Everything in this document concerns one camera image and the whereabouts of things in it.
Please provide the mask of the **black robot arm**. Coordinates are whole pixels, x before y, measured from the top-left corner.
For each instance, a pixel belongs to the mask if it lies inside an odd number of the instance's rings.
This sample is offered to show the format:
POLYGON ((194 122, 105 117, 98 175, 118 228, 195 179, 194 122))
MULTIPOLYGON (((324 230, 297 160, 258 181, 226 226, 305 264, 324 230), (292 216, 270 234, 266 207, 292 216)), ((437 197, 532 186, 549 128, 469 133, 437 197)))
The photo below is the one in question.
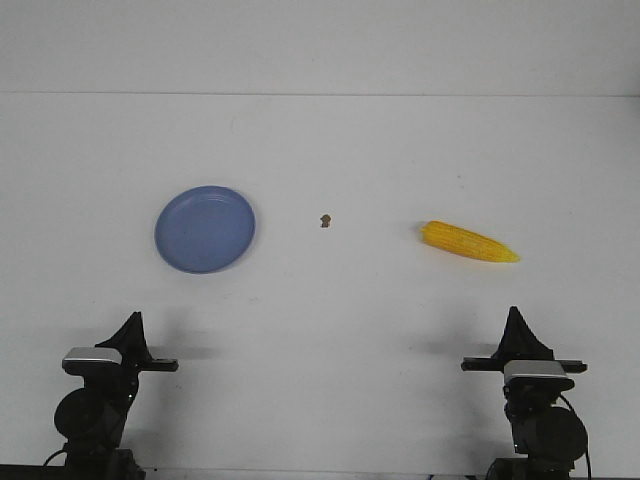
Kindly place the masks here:
POLYGON ((83 386, 67 394, 54 413, 54 426, 66 439, 61 452, 64 479, 144 479, 146 472, 130 449, 121 446, 126 421, 143 372, 175 372, 178 361, 152 356, 143 316, 133 312, 109 339, 73 347, 63 371, 83 386))
POLYGON ((509 308, 496 351, 489 357, 465 357, 461 369, 503 375, 504 414, 516 455, 493 460, 488 479, 569 479, 578 459, 591 465, 586 426, 564 396, 575 387, 570 376, 588 366, 556 358, 518 307, 509 308))

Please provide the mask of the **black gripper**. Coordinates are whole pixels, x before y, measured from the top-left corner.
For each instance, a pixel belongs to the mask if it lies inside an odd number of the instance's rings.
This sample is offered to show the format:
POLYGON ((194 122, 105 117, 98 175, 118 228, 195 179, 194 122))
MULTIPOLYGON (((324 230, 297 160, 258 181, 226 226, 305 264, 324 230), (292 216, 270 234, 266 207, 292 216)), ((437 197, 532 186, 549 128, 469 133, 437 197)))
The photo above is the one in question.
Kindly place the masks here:
POLYGON ((97 343, 96 347, 120 349, 122 363, 119 383, 134 383, 141 372, 176 372, 179 367, 176 359, 160 359, 151 355, 140 311, 134 311, 113 336, 97 343))
POLYGON ((542 343, 529 328, 517 306, 509 308, 499 349, 546 349, 530 352, 497 350, 490 357, 464 357, 461 370, 470 372, 503 372, 510 361, 554 361, 566 373, 585 373, 588 365, 582 360, 556 359, 552 350, 542 343))

